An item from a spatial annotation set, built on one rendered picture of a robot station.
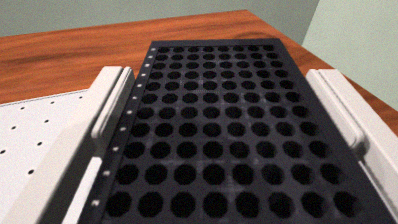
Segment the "grey perforated base plate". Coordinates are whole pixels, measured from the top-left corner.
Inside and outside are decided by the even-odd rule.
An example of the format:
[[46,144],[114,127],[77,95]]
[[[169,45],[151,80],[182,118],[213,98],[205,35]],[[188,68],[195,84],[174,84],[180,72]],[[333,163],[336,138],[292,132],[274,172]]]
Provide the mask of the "grey perforated base plate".
[[[88,89],[0,104],[0,223]],[[62,224],[76,224],[101,164],[93,158]]]

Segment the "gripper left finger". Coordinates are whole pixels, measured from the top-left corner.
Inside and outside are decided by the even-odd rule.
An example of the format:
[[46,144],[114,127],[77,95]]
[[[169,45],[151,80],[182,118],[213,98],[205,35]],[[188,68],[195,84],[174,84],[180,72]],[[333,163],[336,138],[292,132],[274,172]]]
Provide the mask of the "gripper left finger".
[[0,224],[62,224],[92,157],[101,161],[135,83],[104,67]]

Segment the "black well plate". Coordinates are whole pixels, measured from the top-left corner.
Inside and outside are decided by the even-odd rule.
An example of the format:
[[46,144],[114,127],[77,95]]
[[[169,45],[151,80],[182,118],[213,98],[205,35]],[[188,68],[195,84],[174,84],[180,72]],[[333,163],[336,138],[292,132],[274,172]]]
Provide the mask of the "black well plate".
[[280,38],[152,41],[76,224],[397,224]]

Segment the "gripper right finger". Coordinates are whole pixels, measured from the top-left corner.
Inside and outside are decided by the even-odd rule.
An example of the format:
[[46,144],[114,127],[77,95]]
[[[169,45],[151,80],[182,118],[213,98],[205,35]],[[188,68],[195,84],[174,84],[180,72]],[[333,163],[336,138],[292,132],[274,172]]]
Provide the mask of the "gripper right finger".
[[305,79],[398,219],[398,137],[338,70]]

